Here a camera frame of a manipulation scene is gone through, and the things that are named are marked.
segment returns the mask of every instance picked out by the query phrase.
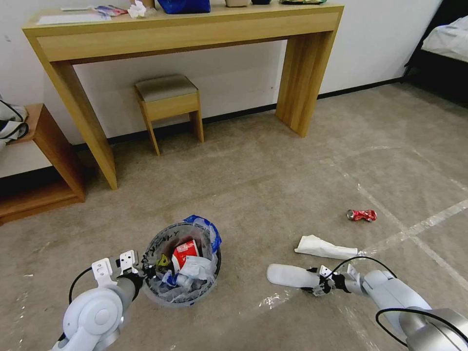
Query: white paper towel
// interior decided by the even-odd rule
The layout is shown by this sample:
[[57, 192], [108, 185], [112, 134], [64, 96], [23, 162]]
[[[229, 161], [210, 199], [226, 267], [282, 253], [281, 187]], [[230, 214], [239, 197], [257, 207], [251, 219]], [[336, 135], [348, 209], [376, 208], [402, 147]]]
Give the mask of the white paper towel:
[[357, 248], [336, 246], [315, 235], [303, 236], [294, 251], [298, 254], [312, 254], [337, 259], [348, 259], [357, 256]]

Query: white bedsheet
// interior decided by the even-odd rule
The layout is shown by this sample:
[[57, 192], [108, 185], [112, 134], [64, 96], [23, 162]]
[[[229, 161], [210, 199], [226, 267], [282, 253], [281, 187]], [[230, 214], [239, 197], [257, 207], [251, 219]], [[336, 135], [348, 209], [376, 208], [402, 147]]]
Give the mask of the white bedsheet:
[[435, 27], [424, 39], [422, 49], [468, 62], [468, 16]]

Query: red paper cup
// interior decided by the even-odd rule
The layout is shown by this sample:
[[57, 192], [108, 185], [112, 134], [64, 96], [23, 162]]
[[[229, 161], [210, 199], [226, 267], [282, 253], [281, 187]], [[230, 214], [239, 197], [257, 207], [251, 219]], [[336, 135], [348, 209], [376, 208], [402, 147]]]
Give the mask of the red paper cup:
[[185, 264], [187, 256], [200, 256], [195, 240], [192, 239], [175, 248], [172, 254], [172, 264], [174, 265], [174, 274], [179, 273]]

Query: white foam block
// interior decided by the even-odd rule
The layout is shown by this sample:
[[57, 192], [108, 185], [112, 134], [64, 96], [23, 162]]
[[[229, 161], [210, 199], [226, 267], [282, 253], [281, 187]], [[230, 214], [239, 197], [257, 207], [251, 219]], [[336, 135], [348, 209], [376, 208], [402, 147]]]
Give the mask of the white foam block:
[[292, 288], [313, 288], [320, 283], [320, 278], [304, 268], [273, 263], [267, 268], [270, 283]]

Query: upholstered stool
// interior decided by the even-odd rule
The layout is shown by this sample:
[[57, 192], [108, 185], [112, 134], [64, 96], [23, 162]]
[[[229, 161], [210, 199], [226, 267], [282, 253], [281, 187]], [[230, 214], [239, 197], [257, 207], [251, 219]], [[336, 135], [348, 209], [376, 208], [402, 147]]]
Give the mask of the upholstered stool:
[[157, 155], [152, 121], [188, 113], [193, 131], [204, 142], [198, 89], [184, 76], [169, 76], [139, 82], [135, 85], [143, 119]]

